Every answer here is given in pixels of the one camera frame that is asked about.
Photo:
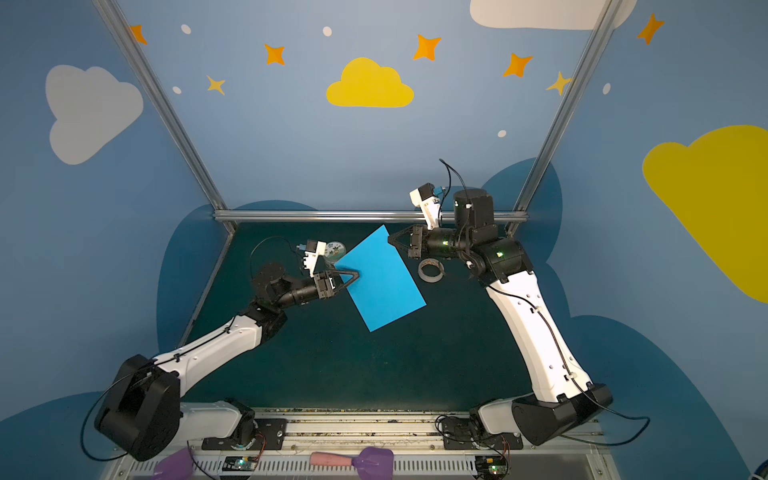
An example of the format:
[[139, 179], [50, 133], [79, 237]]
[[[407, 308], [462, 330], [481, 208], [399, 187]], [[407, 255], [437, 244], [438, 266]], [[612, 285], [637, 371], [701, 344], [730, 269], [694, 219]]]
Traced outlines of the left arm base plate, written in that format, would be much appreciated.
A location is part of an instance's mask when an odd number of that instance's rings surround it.
[[281, 450], [287, 421], [278, 418], [246, 420], [225, 438], [208, 437], [202, 441], [202, 449], [219, 451], [269, 451]]

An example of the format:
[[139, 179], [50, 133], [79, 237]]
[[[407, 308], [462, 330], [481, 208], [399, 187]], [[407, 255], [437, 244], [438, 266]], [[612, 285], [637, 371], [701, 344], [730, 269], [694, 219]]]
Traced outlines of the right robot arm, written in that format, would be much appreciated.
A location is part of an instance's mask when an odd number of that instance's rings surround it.
[[452, 228], [439, 224], [441, 201], [433, 184], [412, 190], [410, 200], [424, 221], [390, 235], [389, 243], [412, 259], [461, 260], [501, 312], [531, 379], [530, 394], [476, 408], [471, 414], [476, 430], [517, 431], [542, 445], [606, 410], [612, 392], [594, 382], [570, 351], [524, 247], [500, 234], [492, 196], [476, 188], [456, 192]]

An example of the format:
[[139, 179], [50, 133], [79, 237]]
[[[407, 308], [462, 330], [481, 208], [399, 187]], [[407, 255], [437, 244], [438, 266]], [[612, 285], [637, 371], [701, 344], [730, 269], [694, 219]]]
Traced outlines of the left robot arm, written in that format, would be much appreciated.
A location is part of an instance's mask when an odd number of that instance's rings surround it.
[[251, 281], [253, 300], [218, 329], [153, 358], [127, 359], [93, 417], [95, 429], [138, 461], [195, 439], [226, 439], [242, 450], [254, 446], [258, 425], [251, 408], [233, 399], [192, 404], [183, 397], [230, 360], [273, 338], [287, 320], [287, 308], [332, 298], [359, 277], [354, 270], [329, 269], [298, 278], [279, 263], [262, 266]]

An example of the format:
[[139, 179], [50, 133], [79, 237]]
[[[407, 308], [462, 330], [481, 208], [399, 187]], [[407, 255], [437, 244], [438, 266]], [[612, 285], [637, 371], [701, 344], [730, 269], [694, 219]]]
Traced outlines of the cyan paper sheet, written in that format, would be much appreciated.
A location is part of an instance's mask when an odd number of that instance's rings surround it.
[[370, 332], [426, 306], [411, 273], [380, 226], [339, 261], [336, 268], [359, 277], [347, 288]]

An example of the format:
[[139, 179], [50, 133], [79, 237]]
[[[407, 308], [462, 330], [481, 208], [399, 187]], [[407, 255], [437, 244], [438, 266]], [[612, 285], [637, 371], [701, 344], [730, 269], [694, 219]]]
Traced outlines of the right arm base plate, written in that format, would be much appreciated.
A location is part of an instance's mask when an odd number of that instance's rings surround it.
[[504, 452], [523, 449], [522, 437], [518, 432], [491, 434], [471, 418], [440, 415], [435, 420], [435, 429], [446, 450], [487, 449]]

